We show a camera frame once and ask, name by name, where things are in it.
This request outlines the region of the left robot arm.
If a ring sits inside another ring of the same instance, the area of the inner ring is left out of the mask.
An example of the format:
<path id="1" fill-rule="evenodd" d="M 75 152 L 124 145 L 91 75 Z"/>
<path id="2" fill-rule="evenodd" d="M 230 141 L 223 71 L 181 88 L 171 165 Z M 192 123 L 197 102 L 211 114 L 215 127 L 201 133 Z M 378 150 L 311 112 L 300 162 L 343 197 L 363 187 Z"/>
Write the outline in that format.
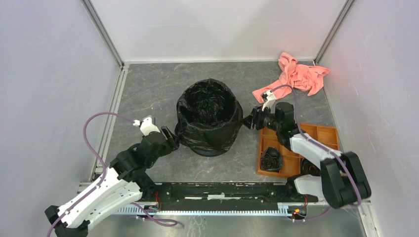
<path id="1" fill-rule="evenodd" d="M 122 207 L 140 199 L 150 201 L 157 189 L 146 170 L 158 158 L 178 148 L 178 138 L 165 126 L 144 135 L 140 143 L 118 153 L 103 173 L 75 198 L 45 210 L 51 223 L 47 235 L 85 237 L 95 225 Z"/>

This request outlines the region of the black trash bag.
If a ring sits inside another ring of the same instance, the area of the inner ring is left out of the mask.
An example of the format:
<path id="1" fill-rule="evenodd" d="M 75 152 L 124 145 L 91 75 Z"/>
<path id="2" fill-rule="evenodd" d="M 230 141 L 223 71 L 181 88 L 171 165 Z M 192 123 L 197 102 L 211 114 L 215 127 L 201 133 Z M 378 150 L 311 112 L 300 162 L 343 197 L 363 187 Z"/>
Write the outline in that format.
<path id="1" fill-rule="evenodd" d="M 242 127 L 243 108 L 232 90 L 216 79 L 188 87 L 176 103 L 175 135 L 180 144 L 229 151 Z"/>

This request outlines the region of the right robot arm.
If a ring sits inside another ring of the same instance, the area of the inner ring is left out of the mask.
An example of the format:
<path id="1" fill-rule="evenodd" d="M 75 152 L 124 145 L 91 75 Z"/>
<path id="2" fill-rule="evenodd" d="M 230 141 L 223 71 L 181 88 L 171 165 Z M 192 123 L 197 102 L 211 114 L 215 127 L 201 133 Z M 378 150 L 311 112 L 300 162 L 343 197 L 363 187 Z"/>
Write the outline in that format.
<path id="1" fill-rule="evenodd" d="M 295 120 L 292 104 L 280 102 L 273 113 L 263 106 L 255 107 L 242 119 L 242 124 L 249 129 L 275 131 L 282 146 L 303 156 L 320 170 L 319 176 L 291 178 L 291 185 L 285 188 L 289 200 L 299 201 L 305 195 L 311 195 L 339 209 L 360 204 L 371 197 L 372 190 L 358 155 L 329 148 L 304 132 Z"/>

